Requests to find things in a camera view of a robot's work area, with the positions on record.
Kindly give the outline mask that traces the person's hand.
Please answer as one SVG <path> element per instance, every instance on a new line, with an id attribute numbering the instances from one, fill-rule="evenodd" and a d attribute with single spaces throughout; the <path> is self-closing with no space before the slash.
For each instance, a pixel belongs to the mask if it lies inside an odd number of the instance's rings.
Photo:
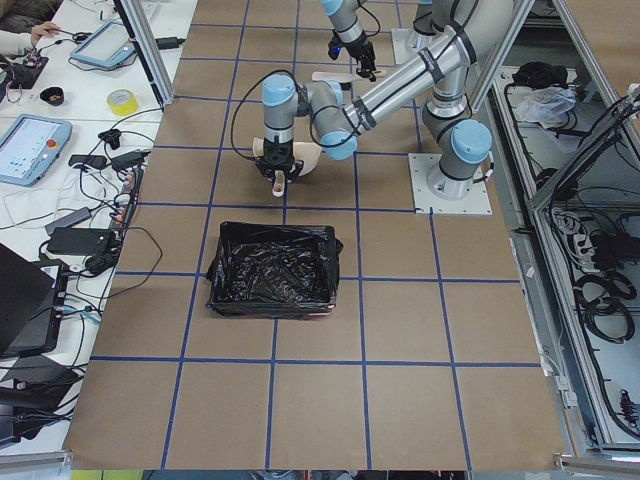
<path id="1" fill-rule="evenodd" d="M 60 33 L 60 27 L 52 22 L 46 21 L 31 28 L 31 44 L 36 47 L 42 38 L 54 38 Z"/>

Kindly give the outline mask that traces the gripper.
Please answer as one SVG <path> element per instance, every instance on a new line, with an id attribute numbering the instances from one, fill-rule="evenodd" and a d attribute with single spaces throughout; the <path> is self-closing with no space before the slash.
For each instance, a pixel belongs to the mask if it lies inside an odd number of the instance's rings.
<path id="1" fill-rule="evenodd" d="M 274 182 L 276 173 L 282 172 L 287 182 L 295 181 L 303 169 L 304 162 L 294 158 L 293 145 L 292 140 L 278 143 L 255 138 L 254 163 L 261 175 Z"/>
<path id="2" fill-rule="evenodd" d="M 356 74 L 359 77 L 369 81 L 377 80 L 374 46 L 366 33 L 361 33 L 351 42 L 344 42 L 337 33 L 334 33 L 328 43 L 328 56 L 332 60 L 336 60 L 342 49 L 346 49 L 350 57 L 357 63 Z"/>

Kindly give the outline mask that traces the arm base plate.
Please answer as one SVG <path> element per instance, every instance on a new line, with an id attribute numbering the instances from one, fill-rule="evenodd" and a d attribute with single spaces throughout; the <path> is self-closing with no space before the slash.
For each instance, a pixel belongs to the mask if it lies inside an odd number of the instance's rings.
<path id="1" fill-rule="evenodd" d="M 392 29 L 391 38 L 395 65 L 399 66 L 431 43 L 435 34 L 415 29 Z"/>
<path id="2" fill-rule="evenodd" d="M 440 170 L 440 154 L 408 155 L 414 211 L 418 214 L 487 216 L 493 213 L 484 175 L 453 180 Z"/>

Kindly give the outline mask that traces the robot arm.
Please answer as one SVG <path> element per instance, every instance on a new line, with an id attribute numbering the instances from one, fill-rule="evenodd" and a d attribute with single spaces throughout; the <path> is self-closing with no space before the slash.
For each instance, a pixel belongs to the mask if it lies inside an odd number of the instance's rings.
<path id="1" fill-rule="evenodd" d="M 419 2 L 413 24 L 417 49 L 350 104 L 334 81 L 301 84 L 287 70 L 269 74 L 261 85 L 264 137 L 254 163 L 271 181 L 273 195 L 282 196 L 306 165 L 294 154 L 295 118 L 308 117 L 315 143 L 330 158 L 343 160 L 357 150 L 360 135 L 422 93 L 429 95 L 423 123 L 443 150 L 436 177 L 445 185 L 435 193 L 449 197 L 470 184 L 488 152 L 472 144 L 485 126 L 463 116 L 468 69 L 504 38 L 512 13 L 510 1 Z"/>
<path id="2" fill-rule="evenodd" d="M 321 0 L 320 3 L 332 24 L 332 38 L 327 47 L 329 58 L 337 60 L 340 52 L 346 50 L 357 64 L 356 74 L 374 82 L 377 70 L 374 46 L 357 15 L 364 1 Z"/>

